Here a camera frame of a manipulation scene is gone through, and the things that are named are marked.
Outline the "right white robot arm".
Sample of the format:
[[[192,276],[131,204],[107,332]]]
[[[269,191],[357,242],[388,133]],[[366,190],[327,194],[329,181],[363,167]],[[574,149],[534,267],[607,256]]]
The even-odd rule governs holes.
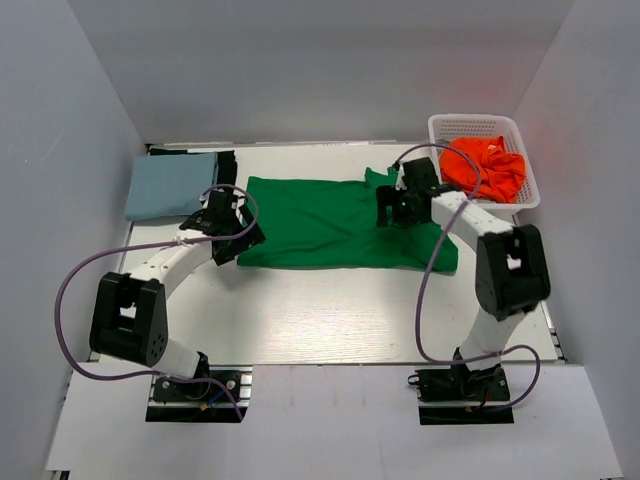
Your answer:
[[[518,349],[507,343],[515,328],[550,295],[551,285],[539,230],[515,226],[491,214],[470,194],[439,181],[428,157],[398,160],[394,186],[376,189],[377,225],[407,227],[434,224],[441,234],[429,257],[415,310],[415,334],[420,321],[426,284],[449,234],[456,235],[475,253],[474,289],[479,309],[469,334],[450,360],[436,359],[416,340],[421,356],[434,365],[459,366],[451,374],[453,390],[472,399],[488,385],[485,371],[501,357]]]

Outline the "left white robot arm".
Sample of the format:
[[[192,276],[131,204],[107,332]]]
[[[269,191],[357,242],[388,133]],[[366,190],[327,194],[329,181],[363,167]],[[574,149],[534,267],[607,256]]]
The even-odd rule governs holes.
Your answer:
[[[170,337],[167,301],[199,267],[225,265],[266,240],[257,203],[247,191],[221,184],[207,194],[204,207],[178,227],[172,240],[132,247],[153,250],[149,259],[102,277],[89,334],[93,351],[174,377],[191,399],[209,392],[209,364],[205,354]]]

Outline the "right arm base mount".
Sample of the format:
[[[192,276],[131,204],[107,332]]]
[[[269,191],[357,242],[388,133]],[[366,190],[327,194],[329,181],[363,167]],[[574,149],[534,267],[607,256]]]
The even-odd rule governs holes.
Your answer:
[[[511,396],[500,364],[482,371],[466,365],[416,370],[407,378],[417,390],[421,426],[514,423]]]

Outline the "green t shirt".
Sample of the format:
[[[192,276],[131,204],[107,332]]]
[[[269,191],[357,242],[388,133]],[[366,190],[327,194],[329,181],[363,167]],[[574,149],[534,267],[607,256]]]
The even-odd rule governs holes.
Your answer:
[[[237,258],[241,267],[275,269],[408,268],[424,270],[442,230],[436,224],[376,225],[376,189],[397,173],[371,168],[362,180],[268,179],[251,176],[266,240]]]

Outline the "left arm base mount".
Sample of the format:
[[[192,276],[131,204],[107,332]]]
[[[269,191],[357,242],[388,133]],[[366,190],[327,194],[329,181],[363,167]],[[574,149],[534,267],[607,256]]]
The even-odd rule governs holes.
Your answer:
[[[247,413],[253,368],[211,367],[210,376],[230,392],[242,416]],[[240,423],[235,407],[217,384],[181,384],[164,376],[151,383],[145,421],[148,423],[235,424]]]

